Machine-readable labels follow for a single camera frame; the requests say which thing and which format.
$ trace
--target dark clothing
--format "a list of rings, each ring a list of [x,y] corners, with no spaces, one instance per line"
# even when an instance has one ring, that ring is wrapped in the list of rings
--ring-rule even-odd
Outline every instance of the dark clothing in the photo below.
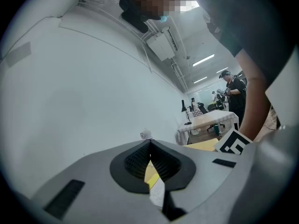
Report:
[[[246,104],[246,93],[244,90],[244,86],[241,83],[241,81],[238,78],[232,79],[230,83],[226,84],[226,87],[228,87],[230,90],[235,90],[237,89],[240,94],[238,95],[233,95],[231,94],[229,96],[228,104],[229,104],[229,111],[232,110],[244,110],[245,109],[245,104]]]
[[[238,95],[231,94],[229,96],[228,108],[230,112],[234,112],[239,117],[239,125],[241,126],[245,113],[246,91],[244,90],[242,82],[238,78],[234,78],[230,83],[227,83],[226,87],[230,90],[237,89],[240,92]]]
[[[211,34],[233,56],[244,49],[269,86],[295,46],[297,23],[291,18],[296,1],[198,0],[198,3],[210,16],[206,22]]]

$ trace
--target person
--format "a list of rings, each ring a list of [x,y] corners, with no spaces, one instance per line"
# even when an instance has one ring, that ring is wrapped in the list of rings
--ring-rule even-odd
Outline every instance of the person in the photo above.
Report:
[[[191,111],[198,110],[199,108],[196,106],[195,99],[191,99]]]
[[[228,97],[228,110],[234,112],[239,117],[239,125],[241,126],[246,105],[244,86],[238,78],[232,76],[227,70],[224,70],[220,77],[227,82],[225,93]]]
[[[212,96],[213,96],[213,102],[217,102],[219,99],[217,97],[217,94],[215,94],[215,92],[212,92]]]
[[[176,2],[180,2],[133,1],[142,11],[155,15],[174,11]],[[235,57],[247,78],[248,101],[240,132],[251,140],[261,130],[270,109],[265,91],[295,48],[296,36],[291,31],[296,30],[296,23],[289,19],[297,7],[295,1],[197,0],[209,32]]]

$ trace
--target ceiling light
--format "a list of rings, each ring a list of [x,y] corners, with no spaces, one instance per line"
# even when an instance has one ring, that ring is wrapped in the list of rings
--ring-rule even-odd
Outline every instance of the ceiling light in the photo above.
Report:
[[[204,77],[204,78],[202,78],[202,79],[200,79],[198,81],[204,80],[205,78],[207,78],[207,77]],[[197,83],[198,81],[195,81],[194,83]]]
[[[220,71],[223,71],[223,70],[225,70],[225,69],[227,69],[228,67],[226,67],[226,68],[224,68],[224,69],[222,69],[222,70],[219,70],[219,71],[217,71],[216,73],[219,73]]]
[[[199,62],[194,63],[193,66],[196,66],[196,65],[198,65],[198,64],[200,64],[200,63],[202,63],[202,62],[204,62],[204,61],[206,61],[206,60],[208,60],[208,59],[214,57],[214,55],[215,55],[215,54],[213,54],[213,55],[211,55],[211,56],[208,56],[207,58],[202,59],[202,60],[200,60]]]
[[[186,12],[186,11],[190,11],[193,8],[199,7],[199,4],[197,1],[186,1],[186,5],[185,6],[180,6],[180,11],[181,13]]]

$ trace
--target desk lamp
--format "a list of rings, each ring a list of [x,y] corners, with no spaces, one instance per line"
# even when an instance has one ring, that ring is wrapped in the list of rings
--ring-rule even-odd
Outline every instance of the desk lamp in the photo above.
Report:
[[[184,101],[182,100],[182,112],[184,112],[184,111],[186,111],[186,115],[187,115],[188,120],[189,120],[189,122],[185,123],[185,125],[190,125],[190,124],[192,124],[192,122],[191,122],[190,119],[189,119],[189,114],[187,113],[187,109],[186,109],[186,107],[185,107]]]

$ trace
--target black rubber pad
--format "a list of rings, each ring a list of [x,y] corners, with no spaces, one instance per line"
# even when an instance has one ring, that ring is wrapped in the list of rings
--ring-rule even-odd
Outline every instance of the black rubber pad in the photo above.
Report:
[[[78,196],[79,192],[83,188],[85,182],[79,180],[71,180],[54,198],[53,200],[44,208],[46,212],[56,217],[57,219],[62,219],[66,214],[73,201]]]
[[[230,168],[233,168],[236,165],[236,162],[227,161],[223,159],[215,159],[213,162]]]

